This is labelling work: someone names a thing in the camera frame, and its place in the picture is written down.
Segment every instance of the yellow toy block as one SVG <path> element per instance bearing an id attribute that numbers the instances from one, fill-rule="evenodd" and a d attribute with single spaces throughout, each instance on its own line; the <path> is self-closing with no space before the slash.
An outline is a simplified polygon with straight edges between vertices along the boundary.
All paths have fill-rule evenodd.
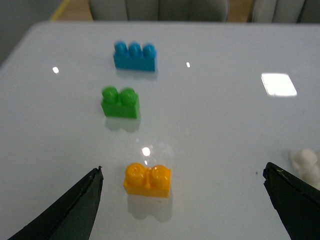
<path id="1" fill-rule="evenodd" d="M 168 198 L 171 170 L 163 165 L 144 167 L 132 163 L 125 170 L 124 189 L 127 194 Z"/>

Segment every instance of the chair backrest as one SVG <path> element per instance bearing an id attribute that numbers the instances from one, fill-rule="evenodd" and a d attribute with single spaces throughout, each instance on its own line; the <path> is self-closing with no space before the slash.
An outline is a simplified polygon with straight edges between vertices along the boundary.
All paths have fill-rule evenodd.
<path id="1" fill-rule="evenodd" d="M 319 0 L 254 0 L 248 16 L 252 23 L 317 23 Z"/>
<path id="2" fill-rule="evenodd" d="M 93 20 L 226 22 L 229 0 L 89 0 Z"/>

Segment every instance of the wooden floor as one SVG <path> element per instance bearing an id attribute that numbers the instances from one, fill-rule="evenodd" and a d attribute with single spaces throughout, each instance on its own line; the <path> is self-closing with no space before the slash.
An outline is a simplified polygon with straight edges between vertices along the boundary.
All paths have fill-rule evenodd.
<path id="1" fill-rule="evenodd" d="M 228 22 L 245 23 L 253 0 L 229 0 Z M 63 0 L 52 15 L 53 21 L 92 21 L 88 0 Z"/>

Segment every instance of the table surface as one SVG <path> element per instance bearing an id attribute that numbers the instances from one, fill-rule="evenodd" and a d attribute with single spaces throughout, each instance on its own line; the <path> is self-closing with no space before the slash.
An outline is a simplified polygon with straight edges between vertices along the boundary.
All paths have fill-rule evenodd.
<path id="1" fill-rule="evenodd" d="M 153 43 L 158 72 L 116 70 L 117 40 Z M 320 149 L 319 44 L 316 25 L 35 26 L 0 70 L 0 238 L 102 166 L 91 240 L 289 240 L 262 173 Z M 262 73 L 297 96 L 269 96 Z M 104 116 L 108 85 L 134 88 L 139 119 Z M 170 198 L 128 196 L 132 162 L 171 168 Z"/>

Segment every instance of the gray chair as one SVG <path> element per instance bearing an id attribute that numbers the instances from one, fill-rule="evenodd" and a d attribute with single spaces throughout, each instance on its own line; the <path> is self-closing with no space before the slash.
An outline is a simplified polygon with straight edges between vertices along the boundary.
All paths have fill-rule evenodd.
<path id="1" fill-rule="evenodd" d="M 320 23 L 320 0 L 254 0 L 252 23 Z"/>
<path id="2" fill-rule="evenodd" d="M 93 20 L 226 22 L 229 0 L 89 0 Z"/>

